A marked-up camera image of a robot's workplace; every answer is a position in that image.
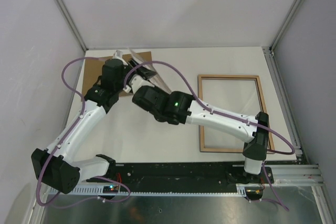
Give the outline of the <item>brown cardboard backing board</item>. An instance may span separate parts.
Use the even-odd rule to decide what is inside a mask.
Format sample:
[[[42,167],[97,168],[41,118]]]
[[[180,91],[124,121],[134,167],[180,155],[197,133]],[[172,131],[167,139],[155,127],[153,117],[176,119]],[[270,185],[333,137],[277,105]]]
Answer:
[[[123,81],[126,74],[131,70],[131,66],[125,66],[122,62],[114,64],[111,62],[112,56],[102,57],[98,60],[87,59],[84,63],[82,95],[86,95],[94,86],[102,88],[120,88],[120,97],[128,96],[129,93],[123,91]]]

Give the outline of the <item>printed interior photo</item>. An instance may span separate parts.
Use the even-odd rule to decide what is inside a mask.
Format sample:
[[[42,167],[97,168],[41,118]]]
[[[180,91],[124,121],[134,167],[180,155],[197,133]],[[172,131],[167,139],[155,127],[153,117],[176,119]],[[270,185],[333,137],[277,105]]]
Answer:
[[[130,55],[125,56],[123,55],[123,62],[126,65],[130,66],[131,68],[138,66],[141,63],[149,62],[152,60],[151,52],[135,52],[132,49],[129,49]],[[171,89],[169,86],[164,82],[162,77],[159,75],[158,71],[154,68],[152,64],[141,66],[135,72],[135,74],[140,75],[146,81],[158,86],[162,90],[167,93],[171,93]]]

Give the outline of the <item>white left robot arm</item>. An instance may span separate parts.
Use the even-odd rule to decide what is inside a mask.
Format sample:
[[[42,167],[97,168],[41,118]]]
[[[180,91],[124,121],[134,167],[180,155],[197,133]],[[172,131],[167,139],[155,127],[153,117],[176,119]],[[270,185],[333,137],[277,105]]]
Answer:
[[[118,101],[127,72],[124,60],[108,59],[102,66],[102,74],[82,98],[82,108],[71,125],[46,149],[33,151],[31,160],[39,183],[68,194],[83,180],[99,176],[110,182],[115,178],[116,169],[110,165],[113,159],[103,154],[77,162],[74,158],[91,130]]]

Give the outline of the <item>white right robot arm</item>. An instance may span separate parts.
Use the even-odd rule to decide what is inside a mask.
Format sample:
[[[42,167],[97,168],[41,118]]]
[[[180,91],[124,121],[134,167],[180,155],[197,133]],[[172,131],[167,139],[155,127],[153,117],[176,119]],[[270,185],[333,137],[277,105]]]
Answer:
[[[167,93],[157,86],[133,88],[132,102],[149,112],[158,122],[172,125],[193,124],[209,127],[232,135],[244,142],[243,179],[254,183],[261,177],[262,164],[267,156],[269,126],[267,113],[255,116],[238,115],[211,107],[192,95],[174,91]]]

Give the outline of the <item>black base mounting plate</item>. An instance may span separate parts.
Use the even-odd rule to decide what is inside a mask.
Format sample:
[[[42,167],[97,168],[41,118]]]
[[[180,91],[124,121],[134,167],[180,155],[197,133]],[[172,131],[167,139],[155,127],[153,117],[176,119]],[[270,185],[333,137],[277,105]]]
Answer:
[[[179,193],[229,192],[238,184],[274,182],[270,167],[253,175],[245,172],[242,162],[116,163],[104,177],[121,178],[130,190]]]

